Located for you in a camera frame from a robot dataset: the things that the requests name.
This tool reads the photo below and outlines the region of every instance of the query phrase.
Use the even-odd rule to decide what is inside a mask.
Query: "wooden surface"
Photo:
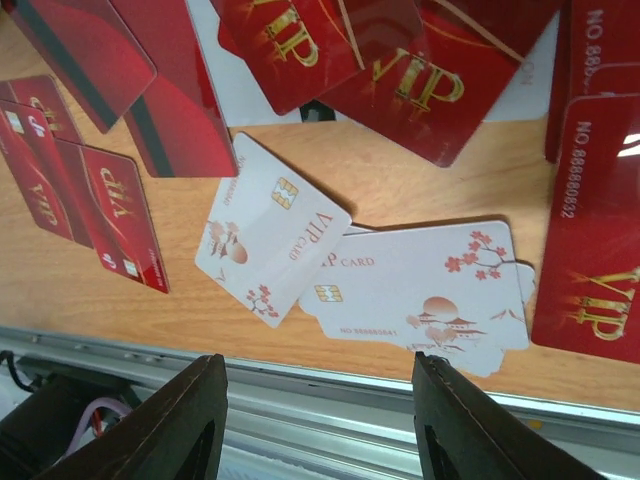
[[[0,15],[0,80],[51,73]],[[159,294],[105,271],[95,252],[38,229],[0,162],[0,322],[70,334],[407,380],[400,348],[333,341],[297,307],[272,330],[194,266],[218,185],[153,179],[124,122],[108,134],[62,88],[88,145],[140,166],[172,292]],[[255,139],[373,227],[505,218],[519,259],[540,268],[553,168],[542,157],[543,121],[483,125],[454,167],[442,170],[350,123],[249,128]],[[529,306],[529,319],[532,308]],[[507,354],[483,388],[609,407],[640,408],[640,367],[532,345]]]

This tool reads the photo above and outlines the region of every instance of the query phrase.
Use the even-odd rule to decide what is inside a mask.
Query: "black magnetic stripe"
[[[19,0],[17,2],[17,11],[29,25],[34,35],[40,39],[49,55],[55,59],[60,68],[69,76],[80,94],[87,99],[96,115],[108,127],[114,125],[118,121],[116,114],[37,10],[28,0]]]
[[[153,117],[147,108],[147,103],[144,101],[144,96],[136,100],[129,111],[136,122],[138,132],[142,136],[158,176],[175,177],[167,152],[162,146],[162,140],[160,140],[158,130],[156,130],[156,126],[153,123]]]

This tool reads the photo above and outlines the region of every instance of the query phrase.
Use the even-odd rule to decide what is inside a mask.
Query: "black cable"
[[[18,377],[16,365],[13,361],[12,351],[3,350],[2,352],[0,352],[0,365],[2,365],[2,362],[4,360],[7,361],[7,367],[9,368],[9,375],[11,375],[13,382],[16,384],[16,386],[19,389],[24,390],[25,392],[33,393],[38,388],[40,388],[40,386],[42,385],[42,377],[40,376],[38,376],[33,382],[31,382],[30,385],[25,385],[24,383],[22,383],[22,380],[20,380],[20,377]]]

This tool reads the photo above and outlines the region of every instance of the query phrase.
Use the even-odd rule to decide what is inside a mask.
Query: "red flower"
[[[449,269],[449,273],[459,272],[460,271],[460,262],[461,260],[456,257],[449,257],[447,263],[444,264],[445,267]]]
[[[462,261],[467,265],[473,265],[478,261],[478,256],[475,253],[465,253],[462,255]]]

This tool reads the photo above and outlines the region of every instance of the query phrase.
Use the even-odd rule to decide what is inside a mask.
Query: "wooden table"
[[[0,80],[51,71],[0,14]],[[0,162],[0,322],[162,347],[407,380],[413,356],[376,343],[333,341],[297,307],[272,330],[194,265],[215,179],[147,175],[124,122],[101,135],[62,91],[88,145],[129,155],[151,208],[172,292],[105,271],[95,252],[37,228]],[[350,123],[246,131],[373,227],[504,218],[519,259],[540,268],[553,167],[544,121],[483,125],[448,170]],[[532,307],[528,310],[531,319]],[[484,389],[640,409],[640,367],[532,345],[507,354]]]

